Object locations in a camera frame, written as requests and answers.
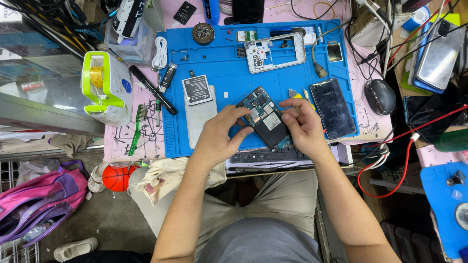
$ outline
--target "plastic storage box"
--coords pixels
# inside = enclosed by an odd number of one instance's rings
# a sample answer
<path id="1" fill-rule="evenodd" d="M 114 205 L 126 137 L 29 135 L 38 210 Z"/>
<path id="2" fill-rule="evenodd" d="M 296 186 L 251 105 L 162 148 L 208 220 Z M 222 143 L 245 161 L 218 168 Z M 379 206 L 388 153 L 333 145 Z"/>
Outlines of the plastic storage box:
<path id="1" fill-rule="evenodd" d="M 108 23 L 104 44 L 114 51 L 124 62 L 142 66 L 151 67 L 151 47 L 154 45 L 153 29 L 141 19 L 138 32 L 134 38 L 126 38 L 121 44 L 117 44 L 118 34 Z"/>

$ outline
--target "man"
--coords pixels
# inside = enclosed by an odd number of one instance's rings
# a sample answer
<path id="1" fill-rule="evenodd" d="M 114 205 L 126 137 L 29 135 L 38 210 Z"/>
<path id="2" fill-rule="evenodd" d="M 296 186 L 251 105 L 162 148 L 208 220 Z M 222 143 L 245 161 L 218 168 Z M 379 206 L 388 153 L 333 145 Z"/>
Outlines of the man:
<path id="1" fill-rule="evenodd" d="M 246 207 L 205 194 L 208 172 L 234 155 L 254 131 L 243 127 L 229 138 L 229 128 L 243 123 L 239 118 L 250 110 L 226 106 L 204 125 L 177 192 L 152 207 L 143 193 L 129 187 L 157 236 L 152 263 L 318 263 L 317 243 L 312 238 L 317 181 L 349 262 L 400 262 L 377 219 L 336 162 L 317 113 L 304 99 L 288 99 L 279 105 L 287 108 L 281 118 L 294 146 L 314 163 L 316 176 L 312 172 L 272 175 Z M 144 173 L 142 169 L 134 172 L 131 183 L 141 180 Z"/>

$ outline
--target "orange basketball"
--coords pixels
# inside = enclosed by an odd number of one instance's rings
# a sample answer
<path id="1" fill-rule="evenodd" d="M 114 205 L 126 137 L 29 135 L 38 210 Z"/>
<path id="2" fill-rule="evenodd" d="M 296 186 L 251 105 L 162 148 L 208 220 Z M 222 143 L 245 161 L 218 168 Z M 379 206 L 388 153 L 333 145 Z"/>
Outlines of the orange basketball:
<path id="1" fill-rule="evenodd" d="M 128 178 L 133 171 L 135 171 L 134 166 L 120 168 L 108 165 L 102 173 L 102 182 L 111 191 L 126 191 L 128 188 Z"/>

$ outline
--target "spray bottle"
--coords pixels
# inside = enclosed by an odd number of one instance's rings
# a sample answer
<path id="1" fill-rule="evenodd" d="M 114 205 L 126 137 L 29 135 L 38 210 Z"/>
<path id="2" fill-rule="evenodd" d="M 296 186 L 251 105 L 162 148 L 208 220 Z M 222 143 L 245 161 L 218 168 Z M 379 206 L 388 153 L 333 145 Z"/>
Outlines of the spray bottle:
<path id="1" fill-rule="evenodd" d="M 118 34 L 117 43 L 125 38 L 133 38 L 137 33 L 146 0 L 123 0 L 112 24 Z"/>
<path id="2" fill-rule="evenodd" d="M 219 13 L 219 0 L 202 0 L 202 3 L 206 23 L 217 25 L 221 18 Z"/>

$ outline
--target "black marker pen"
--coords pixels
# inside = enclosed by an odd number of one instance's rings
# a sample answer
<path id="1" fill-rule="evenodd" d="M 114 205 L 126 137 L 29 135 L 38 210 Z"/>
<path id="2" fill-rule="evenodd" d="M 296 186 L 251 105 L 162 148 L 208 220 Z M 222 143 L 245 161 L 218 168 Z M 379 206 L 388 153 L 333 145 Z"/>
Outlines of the black marker pen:
<path id="1" fill-rule="evenodd" d="M 130 66 L 129 69 L 130 72 L 133 73 L 133 75 L 137 77 L 137 79 L 141 81 L 141 83 L 143 83 L 146 88 L 149 89 L 149 91 L 151 91 L 151 93 L 161 102 L 163 107 L 166 108 L 170 114 L 177 114 L 177 110 L 174 108 L 174 106 L 168 102 L 168 100 L 161 94 L 161 92 L 159 92 L 159 90 L 157 90 L 156 87 L 153 86 L 151 82 L 149 82 L 145 75 L 136 66 Z"/>

